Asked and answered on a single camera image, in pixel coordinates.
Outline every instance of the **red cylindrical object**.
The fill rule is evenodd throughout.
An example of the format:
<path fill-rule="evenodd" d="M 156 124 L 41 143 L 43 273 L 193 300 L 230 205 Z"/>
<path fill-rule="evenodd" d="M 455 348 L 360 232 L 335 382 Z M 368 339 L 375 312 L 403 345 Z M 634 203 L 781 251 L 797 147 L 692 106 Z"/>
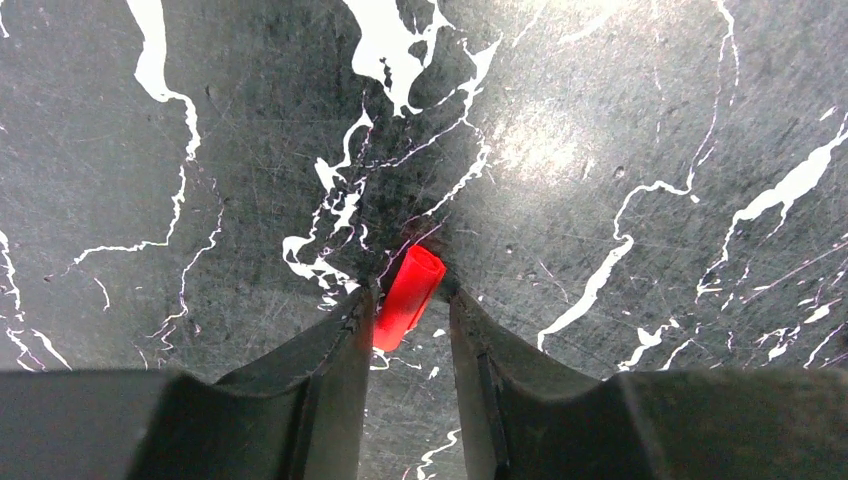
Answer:
<path fill-rule="evenodd" d="M 395 282 L 383 302 L 374 329 L 374 346 L 390 352 L 400 345 L 427 308 L 447 268 L 427 249 L 413 245 L 406 252 Z"/>

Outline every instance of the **white paint streak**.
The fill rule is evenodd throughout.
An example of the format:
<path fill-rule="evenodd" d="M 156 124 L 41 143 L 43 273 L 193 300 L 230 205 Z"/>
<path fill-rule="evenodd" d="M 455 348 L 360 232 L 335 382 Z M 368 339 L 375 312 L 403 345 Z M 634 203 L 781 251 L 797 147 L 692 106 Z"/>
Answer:
<path fill-rule="evenodd" d="M 19 322 L 24 321 L 24 314 L 21 311 L 21 290 L 15 284 L 15 265 L 12 263 L 12 257 L 9 255 L 9 237 L 0 230 L 0 255 L 6 261 L 3 268 L 6 270 L 6 280 L 9 282 L 9 290 L 4 295 L 11 295 L 15 299 L 15 318 Z"/>
<path fill-rule="evenodd" d="M 775 344 L 775 346 L 772 347 L 771 350 L 769 350 L 768 361 L 766 363 L 764 363 L 762 366 L 768 365 L 769 363 L 771 363 L 772 360 L 774 360 L 775 358 L 786 353 L 786 350 L 789 348 L 789 345 L 795 343 L 795 340 L 798 339 L 798 332 L 800 332 L 800 331 L 801 331 L 800 325 L 796 326 L 795 329 L 792 330 L 791 332 L 789 332 L 789 327 L 778 328 L 777 330 L 775 330 L 773 332 L 763 334 L 762 337 L 760 337 L 758 340 L 756 340 L 754 343 L 756 343 L 758 347 L 762 347 L 763 343 L 765 343 L 765 341 L 768 340 L 769 337 L 773 337 L 773 336 L 779 336 L 780 337 L 777 340 L 777 344 Z"/>
<path fill-rule="evenodd" d="M 427 453 L 425 453 L 424 455 L 421 456 L 421 461 L 424 462 L 424 463 L 419 465 L 418 468 L 415 469 L 415 471 L 417 473 L 416 480 L 430 480 L 431 478 L 436 476 L 435 473 L 431 473 L 430 475 L 426 475 L 424 473 L 424 469 L 433 464 L 433 460 L 431 460 L 433 458 L 433 455 L 435 455 L 439 452 L 442 452 L 444 450 L 447 450 L 448 448 L 456 445 L 456 442 L 457 442 L 456 434 L 461 430 L 462 430 L 461 428 L 457 428 L 456 430 L 451 430 L 450 432 L 448 432 L 449 443 L 442 445 L 441 447 L 439 447 L 435 450 L 430 450 L 429 452 L 427 452 Z"/>
<path fill-rule="evenodd" d="M 618 371 L 630 371 L 630 367 L 634 367 L 637 363 L 639 363 L 645 351 L 650 348 L 656 347 L 657 345 L 662 343 L 662 332 L 668 330 L 669 328 L 678 328 L 679 326 L 680 325 L 674 320 L 674 318 L 672 318 L 670 319 L 668 325 L 661 325 L 659 328 L 657 328 L 653 335 L 651 335 L 641 327 L 638 328 L 636 330 L 636 333 L 639 336 L 639 343 L 641 343 L 641 345 L 636 347 L 636 350 L 633 351 L 633 354 L 630 356 L 630 360 L 626 360 L 618 364 Z"/>
<path fill-rule="evenodd" d="M 828 334 L 828 335 L 824 338 L 824 340 L 822 340 L 822 342 L 821 342 L 820 344 L 818 344 L 818 346 L 817 346 L 817 347 L 816 347 L 816 348 L 815 348 L 812 352 L 810 352 L 810 358 L 808 358 L 808 359 L 807 359 L 807 363 L 805 363 L 805 364 L 804 364 L 804 368 L 810 368 L 810 364 L 812 364 L 812 363 L 813 363 L 813 360 L 815 360 L 815 359 L 816 359 L 816 355 L 819 353 L 819 350 L 821 350 L 821 349 L 822 349 L 822 347 L 824 347 L 824 346 L 827 344 L 827 342 L 829 342 L 829 341 L 830 341 L 830 339 L 831 339 L 831 338 L 833 338 L 833 336 L 834 336 L 834 335 L 836 335 L 837 333 L 839 333 L 839 332 L 842 330 L 842 327 L 844 327 L 845 325 L 846 325 L 846 324 L 845 324 L 845 323 L 843 323 L 842 325 L 840 325 L 840 326 L 836 327 L 836 329 L 835 329 L 835 330 L 833 330 L 832 332 L 830 332 L 830 333 L 829 333 L 829 334 Z"/>
<path fill-rule="evenodd" d="M 618 9 L 621 8 L 622 3 L 623 2 L 621 2 L 620 0 L 605 2 L 605 8 L 603 12 L 586 22 L 586 24 L 583 25 L 583 28 L 581 28 L 579 31 L 560 37 L 559 44 L 562 45 L 564 43 L 574 43 L 595 33 L 599 28 L 604 26 L 604 24 L 607 22 L 607 20 L 610 19 L 610 17 L 615 15 L 616 12 L 618 12 Z"/>
<path fill-rule="evenodd" d="M 434 7 L 432 23 L 421 33 L 412 33 L 403 24 L 395 0 L 344 0 L 362 34 L 353 53 L 353 71 L 383 85 L 383 91 L 394 105 L 395 116 L 404 116 L 403 107 L 412 114 L 421 112 L 409 104 L 409 91 L 415 79 L 433 61 L 439 29 L 453 27 L 442 15 L 438 2 L 429 1 Z M 421 41 L 427 45 L 423 62 L 409 53 L 410 47 Z M 387 67 L 391 86 L 387 86 Z"/>
<path fill-rule="evenodd" d="M 3 6 L 3 0 L 0 0 L 0 7 Z M 6 30 L 6 25 L 3 25 L 3 13 L 0 12 L 0 34 L 3 35 L 3 38 L 9 38 L 9 31 Z"/>
<path fill-rule="evenodd" d="M 515 48 L 515 46 L 518 45 L 518 42 L 520 42 L 521 39 L 524 38 L 524 35 L 527 34 L 527 31 L 536 25 L 536 22 L 539 21 L 539 16 L 542 14 L 542 11 L 545 9 L 546 6 L 548 6 L 547 0 L 542 2 L 542 5 L 540 5 L 539 8 L 536 9 L 536 13 L 533 15 L 533 18 L 530 19 L 530 22 L 527 23 L 527 25 L 524 25 L 524 28 L 521 30 L 521 33 L 519 33 L 518 36 L 515 37 L 515 40 L 512 41 L 512 48 Z"/>
<path fill-rule="evenodd" d="M 630 249 L 633 248 L 633 243 L 635 240 L 632 236 L 628 234 L 621 234 L 621 226 L 619 225 L 619 221 L 621 220 L 621 216 L 624 214 L 624 211 L 627 209 L 627 206 L 630 204 L 630 199 L 633 198 L 639 192 L 653 192 L 659 189 L 663 189 L 669 193 L 674 195 L 688 195 L 689 191 L 692 189 L 692 179 L 694 178 L 695 173 L 690 168 L 689 175 L 686 178 L 686 188 L 684 190 L 675 188 L 663 181 L 656 181 L 652 185 L 640 185 L 633 189 L 630 193 L 627 194 L 627 197 L 624 198 L 624 202 L 621 205 L 621 208 L 618 210 L 618 213 L 615 214 L 615 218 L 613 219 L 613 238 L 618 241 L 624 241 L 624 244 L 610 250 L 607 254 L 607 257 L 601 263 L 600 268 L 598 268 L 595 273 L 593 273 L 589 280 L 586 282 L 586 286 L 583 289 L 583 296 L 580 297 L 580 300 L 577 301 L 571 308 L 569 308 L 565 313 L 560 315 L 554 323 L 552 323 L 549 327 L 540 331 L 537 335 L 537 347 L 539 350 L 543 350 L 542 344 L 545 341 L 545 335 L 550 335 L 552 333 L 556 333 L 563 328 L 571 325 L 575 320 L 579 319 L 589 309 L 592 305 L 595 304 L 595 301 L 598 300 L 598 291 L 607 283 L 610 275 L 612 274 L 612 269 L 621 260 L 630 252 Z"/>
<path fill-rule="evenodd" d="M 9 337 L 9 340 L 11 340 L 12 343 L 17 345 L 18 349 L 21 351 L 21 354 L 18 355 L 18 358 L 17 358 L 18 365 L 20 365 L 21 368 L 23 368 L 24 370 L 26 370 L 28 372 L 37 371 L 35 369 L 35 367 L 31 367 L 24 362 L 24 357 L 27 357 L 38 365 L 39 370 L 46 372 L 47 367 L 45 367 L 44 364 L 41 363 L 41 361 L 39 361 L 35 357 L 35 355 L 32 354 L 32 351 L 29 349 L 29 347 L 24 345 L 24 342 L 22 342 L 21 339 L 18 338 L 18 335 L 20 335 L 22 333 L 24 333 L 23 330 L 12 330 L 11 328 L 6 327 L 6 336 Z"/>
<path fill-rule="evenodd" d="M 167 318 L 165 318 L 165 320 L 162 320 L 162 327 L 159 328 L 159 330 L 156 333 L 154 333 L 153 335 L 150 335 L 148 337 L 148 338 L 154 338 L 154 337 L 158 336 L 159 334 L 165 332 L 165 330 L 168 330 L 160 338 L 160 341 L 166 345 L 166 348 L 163 349 L 162 351 L 170 350 L 171 348 L 173 348 L 173 345 L 171 345 L 167 341 L 168 336 L 171 333 L 173 333 L 174 330 L 176 330 L 176 328 L 177 328 L 176 325 L 172 324 L 173 323 L 172 321 L 176 320 L 178 318 L 182 318 L 182 317 L 184 317 L 188 314 L 188 304 L 186 304 L 186 301 L 185 301 L 186 275 L 188 275 L 189 270 L 191 270 L 191 268 L 198 262 L 198 260 L 200 260 L 201 255 L 203 255 L 205 252 L 208 252 L 209 250 L 212 250 L 218 244 L 218 242 L 215 240 L 215 235 L 221 233 L 221 230 L 222 230 L 221 223 L 223 222 L 223 219 L 224 219 L 224 207 L 221 207 L 221 210 L 218 211 L 218 221 L 215 225 L 215 229 L 212 230 L 212 233 L 210 233 L 209 237 L 208 237 L 209 245 L 207 245 L 207 246 L 201 248 L 200 250 L 198 250 L 197 252 L 195 252 L 194 257 L 191 259 L 191 262 L 189 262 L 189 264 L 186 265 L 183 268 L 183 271 L 180 273 L 180 291 L 177 294 L 177 299 L 178 299 L 179 304 L 180 304 L 180 311 L 178 313 L 169 315 Z"/>
<path fill-rule="evenodd" d="M 668 360 L 665 362 L 665 364 L 662 367 L 660 367 L 660 371 L 668 370 L 671 367 L 671 362 L 674 360 L 674 357 L 676 357 L 677 354 L 680 353 L 681 350 L 688 347 L 690 343 L 692 343 L 691 338 L 689 340 L 686 340 L 685 342 L 683 342 L 679 347 L 675 348 L 671 352 L 671 356 L 668 357 Z"/>
<path fill-rule="evenodd" d="M 836 105 L 830 107 L 830 109 L 828 111 L 824 112 L 824 115 L 822 115 L 821 118 L 819 118 L 819 121 L 823 122 L 823 121 L 827 120 L 834 113 L 836 113 Z"/>
<path fill-rule="evenodd" d="M 827 305 L 822 305 L 821 307 L 815 309 L 815 311 L 813 311 L 813 314 L 810 315 L 809 318 L 804 320 L 804 323 L 813 323 L 813 322 L 816 322 L 818 320 L 821 320 L 822 318 L 827 316 L 827 314 L 830 313 L 830 306 L 833 305 L 834 303 L 840 301 L 840 300 L 842 300 L 842 299 L 841 298 L 836 299 L 836 300 L 828 303 Z"/>
<path fill-rule="evenodd" d="M 846 114 L 845 118 L 842 120 L 842 125 L 839 127 L 839 133 L 837 133 L 830 142 L 810 152 L 807 156 L 807 160 L 801 162 L 795 168 L 790 170 L 783 180 L 778 182 L 774 188 L 770 188 L 760 193 L 748 204 L 748 206 L 733 214 L 730 228 L 727 229 L 727 233 L 724 236 L 724 243 L 721 247 L 721 257 L 712 264 L 707 269 L 704 276 L 701 277 L 701 281 L 699 282 L 697 289 L 698 296 L 702 293 L 701 288 L 705 285 L 704 279 L 707 275 L 715 271 L 719 266 L 723 265 L 730 259 L 728 245 L 730 244 L 730 239 L 733 237 L 733 234 L 736 231 L 736 226 L 740 221 L 756 220 L 769 208 L 783 204 L 783 208 L 780 211 L 780 223 L 778 223 L 777 227 L 775 227 L 775 229 L 766 236 L 766 238 L 769 238 L 783 226 L 786 221 L 786 216 L 789 213 L 789 209 L 792 208 L 795 201 L 809 193 L 810 190 L 818 185 L 819 179 L 821 179 L 822 175 L 824 175 L 827 166 L 830 164 L 831 151 L 840 146 L 842 142 L 848 138 L 848 130 L 845 128 L 846 119 L 848 119 L 848 114 Z"/>
<path fill-rule="evenodd" d="M 127 5 L 144 36 L 142 51 L 136 63 L 135 79 L 147 94 L 157 102 L 165 103 L 173 99 L 182 101 L 185 104 L 185 124 L 191 133 L 191 138 L 185 148 L 185 161 L 194 162 L 196 160 L 197 148 L 200 147 L 200 134 L 197 130 L 197 109 L 191 98 L 170 90 L 165 82 L 165 59 L 168 48 L 162 2 L 160 0 L 127 0 Z M 180 164 L 179 176 L 180 188 L 177 190 L 177 193 L 171 196 L 171 202 L 174 205 L 174 216 L 168 225 L 168 232 L 165 234 L 165 240 L 163 242 L 144 240 L 131 247 L 99 246 L 86 249 L 74 259 L 73 264 L 68 267 L 68 271 L 70 271 L 71 266 L 79 265 L 88 255 L 95 252 L 138 252 L 148 246 L 167 247 L 170 245 L 171 236 L 174 234 L 174 229 L 182 214 L 182 204 L 185 203 L 186 176 L 183 164 Z"/>
<path fill-rule="evenodd" d="M 110 306 L 112 306 L 112 302 L 109 300 L 109 292 L 106 291 L 106 286 L 103 285 L 103 282 L 98 280 L 97 277 L 94 277 L 94 281 L 100 285 L 100 290 L 103 291 L 103 296 L 106 297 L 106 305 L 103 306 L 103 311 L 105 312 Z"/>
<path fill-rule="evenodd" d="M 56 351 L 55 348 L 53 348 L 53 342 L 51 342 L 46 335 L 34 328 L 31 328 L 30 331 L 32 331 L 32 334 L 41 340 L 41 343 L 44 344 L 44 348 L 47 349 L 47 351 L 50 352 L 51 355 L 53 355 L 54 357 L 56 357 L 57 360 L 62 362 L 62 365 L 67 367 L 68 370 L 73 370 L 73 368 L 71 368 L 71 366 L 68 364 L 68 361 L 65 360 L 65 357 L 63 357 L 62 354 L 60 354 Z"/>
<path fill-rule="evenodd" d="M 317 255 L 312 263 L 304 263 L 298 258 L 298 254 L 300 253 L 301 248 L 316 240 L 315 233 L 318 230 L 318 221 L 321 219 L 322 212 L 329 212 L 330 215 L 338 217 L 338 220 L 336 220 L 333 225 L 333 233 L 331 236 L 339 232 L 342 228 L 352 227 L 350 223 L 351 218 L 354 213 L 356 213 L 359 200 L 365 192 L 365 178 L 363 177 L 355 182 L 354 185 L 357 186 L 357 189 L 349 193 L 342 192 L 336 184 L 336 180 L 338 179 L 343 185 L 347 183 L 347 180 L 345 180 L 345 177 L 339 173 L 339 170 L 352 165 L 350 140 L 353 137 L 353 134 L 361 127 L 370 129 L 373 126 L 374 123 L 371 121 L 371 118 L 368 116 L 365 108 L 363 108 L 359 119 L 357 119 L 356 122 L 347 129 L 347 132 L 345 132 L 342 140 L 342 150 L 344 152 L 342 160 L 332 167 L 320 157 L 316 160 L 315 171 L 318 173 L 321 185 L 324 186 L 326 195 L 318 209 L 312 213 L 312 227 L 309 230 L 309 236 L 300 237 L 291 235 L 283 239 L 283 260 L 285 260 L 292 272 L 306 279 L 316 278 L 318 280 L 318 285 L 325 291 L 330 290 L 333 286 L 342 286 L 347 293 L 350 293 L 356 290 L 359 287 L 359 284 L 356 283 L 350 275 L 330 265 L 325 260 L 327 253 Z M 330 196 L 333 195 L 333 192 L 337 192 L 339 196 L 334 199 L 333 203 L 330 203 Z M 367 249 L 364 244 L 367 233 L 368 230 L 364 227 L 363 233 L 360 236 L 360 245 L 362 245 L 364 249 Z M 323 301 L 324 306 L 326 307 L 332 307 L 337 303 L 335 300 L 330 298 L 329 292 L 324 296 Z"/>
<path fill-rule="evenodd" d="M 456 90 L 464 91 L 467 93 L 465 100 L 463 100 L 462 102 L 465 105 L 465 111 L 463 112 L 462 117 L 459 119 L 459 122 L 464 123 L 475 130 L 477 136 L 480 138 L 480 140 L 477 142 L 477 144 L 480 145 L 480 150 L 477 152 L 477 158 L 474 163 L 471 164 L 471 167 L 469 167 L 468 172 L 466 172 L 465 175 L 463 175 L 462 178 L 459 179 L 459 182 L 457 182 L 456 185 L 454 185 L 453 188 L 451 188 L 451 190 L 446 193 L 441 200 L 439 200 L 439 203 L 437 203 L 430 210 L 424 212 L 424 216 L 432 215 L 436 212 L 436 210 L 441 208 L 442 205 L 453 200 L 456 194 L 459 193 L 460 190 L 465 188 L 466 184 L 470 180 L 483 176 L 483 168 L 488 165 L 489 152 L 491 152 L 492 148 L 489 145 L 486 145 L 486 138 L 485 136 L 483 136 L 482 130 L 468 123 L 468 113 L 471 111 L 471 106 L 474 103 L 474 97 L 478 93 L 483 91 L 483 89 L 480 88 L 480 83 L 483 81 L 484 78 L 486 78 L 486 75 L 489 73 L 489 67 L 492 64 L 492 59 L 495 56 L 495 52 L 497 52 L 498 50 L 498 46 L 500 45 L 501 40 L 503 40 L 503 37 L 499 38 L 496 42 L 489 45 L 486 49 L 474 54 L 468 51 L 467 45 L 463 45 L 462 47 L 465 54 L 468 55 L 468 58 L 477 67 L 477 73 L 474 75 L 474 77 L 472 77 L 467 82 L 463 83 L 462 85 L 456 88 Z"/>

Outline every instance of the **red plastic piece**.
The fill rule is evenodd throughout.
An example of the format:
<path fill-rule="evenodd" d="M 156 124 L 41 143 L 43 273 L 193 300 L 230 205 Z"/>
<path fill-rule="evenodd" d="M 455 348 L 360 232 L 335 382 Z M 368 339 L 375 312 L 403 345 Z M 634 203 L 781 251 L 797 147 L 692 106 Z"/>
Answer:
<path fill-rule="evenodd" d="M 418 325 L 447 271 L 439 257 L 427 249 L 418 245 L 409 248 L 377 317 L 375 347 L 391 352 L 400 345 L 406 332 Z"/>

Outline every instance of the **red tube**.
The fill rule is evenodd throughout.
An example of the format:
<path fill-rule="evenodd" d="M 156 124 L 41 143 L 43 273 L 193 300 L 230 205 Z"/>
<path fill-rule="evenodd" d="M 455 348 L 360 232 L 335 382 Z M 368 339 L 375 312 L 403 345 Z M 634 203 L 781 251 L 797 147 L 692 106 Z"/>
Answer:
<path fill-rule="evenodd" d="M 375 347 L 390 352 L 400 345 L 406 332 L 418 325 L 446 272 L 442 261 L 425 248 L 409 248 L 377 318 Z"/>

